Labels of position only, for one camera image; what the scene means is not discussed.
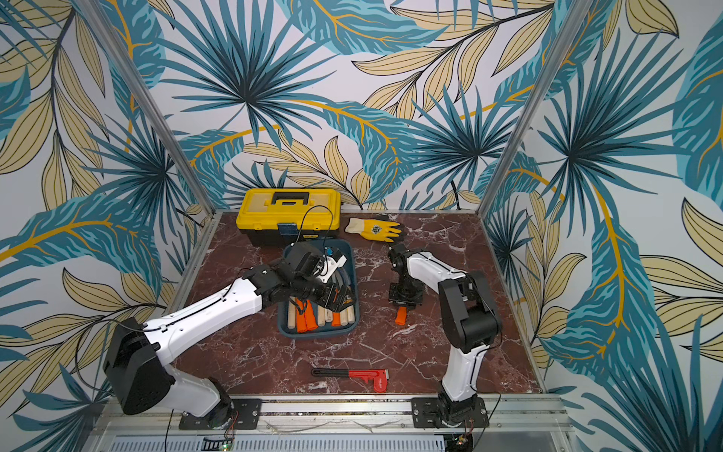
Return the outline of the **teal plastic tray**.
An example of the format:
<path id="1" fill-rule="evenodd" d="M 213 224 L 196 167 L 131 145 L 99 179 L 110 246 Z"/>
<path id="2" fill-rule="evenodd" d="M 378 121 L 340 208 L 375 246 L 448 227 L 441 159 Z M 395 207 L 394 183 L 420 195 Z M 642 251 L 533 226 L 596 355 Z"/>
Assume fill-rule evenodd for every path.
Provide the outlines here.
<path id="1" fill-rule="evenodd" d="M 335 327 L 331 323 L 326 323 L 324 326 L 318 326 L 316 330 L 298 333 L 296 329 L 290 329 L 288 327 L 288 305 L 279 304 L 277 306 L 277 326 L 279 332 L 287 338 L 297 340 L 329 339 L 350 334 L 359 325 L 361 313 L 354 250 L 348 241 L 339 238 L 328 240 L 326 242 L 326 248 L 338 249 L 346 256 L 346 263 L 344 264 L 343 270 L 337 270 L 336 274 L 340 275 L 344 283 L 350 286 L 351 293 L 353 294 L 352 298 L 354 299 L 354 304 L 352 305 L 354 320 L 348 320 L 346 326 Z"/>

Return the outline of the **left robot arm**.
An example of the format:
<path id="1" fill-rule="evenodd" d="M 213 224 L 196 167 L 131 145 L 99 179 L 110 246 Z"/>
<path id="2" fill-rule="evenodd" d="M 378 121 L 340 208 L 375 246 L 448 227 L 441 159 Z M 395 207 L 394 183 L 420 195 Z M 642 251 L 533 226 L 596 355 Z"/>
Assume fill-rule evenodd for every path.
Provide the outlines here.
<path id="1" fill-rule="evenodd" d="M 342 312 L 354 301 L 346 254 L 312 242 L 292 245 L 286 256 L 244 270 L 231 284 L 188 307 L 144 324 L 133 318 L 115 329 L 103 370 L 126 415 L 167 408 L 216 428 L 233 402 L 218 382 L 200 379 L 173 362 L 201 340 L 239 319 L 289 301 L 310 301 Z"/>

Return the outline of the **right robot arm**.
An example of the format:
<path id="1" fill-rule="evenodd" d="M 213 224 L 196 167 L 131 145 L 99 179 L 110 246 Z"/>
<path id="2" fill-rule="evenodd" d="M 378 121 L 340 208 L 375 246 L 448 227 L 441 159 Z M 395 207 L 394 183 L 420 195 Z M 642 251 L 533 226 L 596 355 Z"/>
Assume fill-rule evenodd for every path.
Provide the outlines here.
<path id="1" fill-rule="evenodd" d="M 409 250 L 401 243 L 391 246 L 388 256 L 398 275 L 389 288 L 397 323 L 405 321 L 430 289 L 439 297 L 442 329 L 450 343 L 440 393 L 412 399 L 414 427 L 487 427 L 491 411 L 478 395 L 477 380 L 483 359 L 503 329 L 488 279 L 480 271 L 456 269 L 427 250 Z"/>

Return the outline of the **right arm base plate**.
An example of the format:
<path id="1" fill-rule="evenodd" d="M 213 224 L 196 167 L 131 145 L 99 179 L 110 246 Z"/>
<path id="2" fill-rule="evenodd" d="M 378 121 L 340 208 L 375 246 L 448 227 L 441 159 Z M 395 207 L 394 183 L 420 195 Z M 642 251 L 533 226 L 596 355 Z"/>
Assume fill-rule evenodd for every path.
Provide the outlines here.
<path id="1" fill-rule="evenodd" d="M 463 401 L 449 401 L 442 394 L 437 397 L 414 397 L 410 405 L 416 429 L 476 429 L 490 425 L 490 412 L 484 400 L 476 395 Z"/>

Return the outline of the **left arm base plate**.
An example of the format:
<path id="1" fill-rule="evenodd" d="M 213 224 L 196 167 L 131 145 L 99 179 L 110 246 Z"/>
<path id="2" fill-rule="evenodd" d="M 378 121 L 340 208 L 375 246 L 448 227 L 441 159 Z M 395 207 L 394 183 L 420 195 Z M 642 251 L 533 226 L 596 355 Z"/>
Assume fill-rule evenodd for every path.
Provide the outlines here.
<path id="1" fill-rule="evenodd" d="M 203 417 L 183 414 L 179 429 L 181 431 L 210 431 L 211 429 L 253 431 L 258 426 L 261 407 L 261 399 L 222 401 L 219 408 L 214 408 Z"/>

